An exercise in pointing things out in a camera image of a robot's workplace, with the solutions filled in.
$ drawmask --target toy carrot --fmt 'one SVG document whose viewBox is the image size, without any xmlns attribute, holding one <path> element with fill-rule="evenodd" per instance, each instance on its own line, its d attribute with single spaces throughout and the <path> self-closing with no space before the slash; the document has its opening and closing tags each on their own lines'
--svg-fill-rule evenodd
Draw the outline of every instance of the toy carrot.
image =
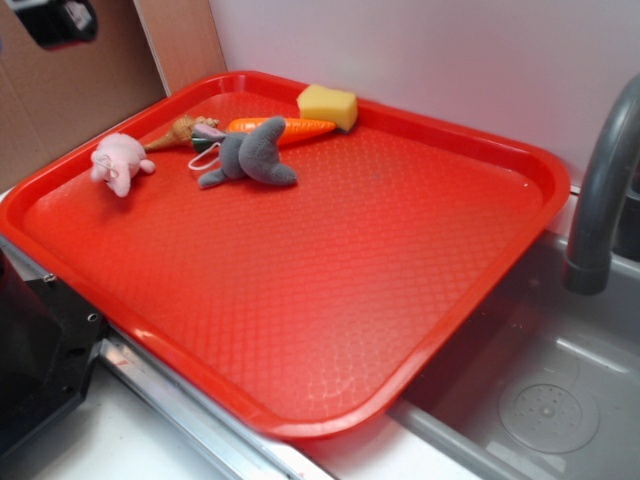
<svg viewBox="0 0 640 480">
<path fill-rule="evenodd" d="M 258 125 L 268 120 L 266 117 L 238 118 L 233 120 L 226 128 L 227 132 L 249 133 Z M 284 133 L 278 140 L 278 145 L 306 140 L 323 133 L 335 130 L 336 124 L 326 120 L 313 120 L 310 118 L 285 118 Z"/>
</svg>

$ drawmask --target sink basin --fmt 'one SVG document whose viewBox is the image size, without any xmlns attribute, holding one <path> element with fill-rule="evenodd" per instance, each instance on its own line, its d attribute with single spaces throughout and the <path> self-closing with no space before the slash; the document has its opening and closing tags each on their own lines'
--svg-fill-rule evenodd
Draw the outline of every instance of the sink basin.
<svg viewBox="0 0 640 480">
<path fill-rule="evenodd" d="M 564 240 L 545 233 L 403 393 L 486 478 L 640 471 L 640 273 L 616 259 L 604 293 L 572 294 Z"/>
</svg>

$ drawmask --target gray plush toy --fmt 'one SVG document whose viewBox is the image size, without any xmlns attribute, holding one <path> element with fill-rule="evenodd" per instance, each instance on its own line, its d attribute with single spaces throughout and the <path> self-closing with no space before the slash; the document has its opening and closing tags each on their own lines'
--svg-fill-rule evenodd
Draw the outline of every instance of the gray plush toy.
<svg viewBox="0 0 640 480">
<path fill-rule="evenodd" d="M 220 143 L 220 168 L 202 175 L 198 179 L 200 188 L 245 176 L 276 186 L 296 183 L 296 172 L 280 163 L 277 142 L 284 129 L 283 117 L 272 117 L 250 133 L 222 133 L 205 124 L 196 125 L 195 137 Z"/>
</svg>

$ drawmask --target white countertop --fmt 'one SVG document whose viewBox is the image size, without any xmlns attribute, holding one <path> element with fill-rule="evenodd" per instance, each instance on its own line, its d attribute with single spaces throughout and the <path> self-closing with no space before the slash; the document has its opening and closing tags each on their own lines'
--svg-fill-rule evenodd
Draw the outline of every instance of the white countertop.
<svg viewBox="0 0 640 480">
<path fill-rule="evenodd" d="M 96 362 L 86 400 L 17 450 L 2 480 L 222 479 L 120 380 Z"/>
</svg>

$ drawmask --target faucet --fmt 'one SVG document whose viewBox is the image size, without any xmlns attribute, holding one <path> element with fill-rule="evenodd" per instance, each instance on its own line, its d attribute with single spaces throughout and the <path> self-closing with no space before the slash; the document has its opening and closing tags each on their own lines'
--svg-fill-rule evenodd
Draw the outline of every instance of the faucet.
<svg viewBox="0 0 640 480">
<path fill-rule="evenodd" d="M 640 74 L 602 127 L 578 198 L 562 281 L 582 295 L 607 286 L 612 251 L 640 259 Z"/>
</svg>

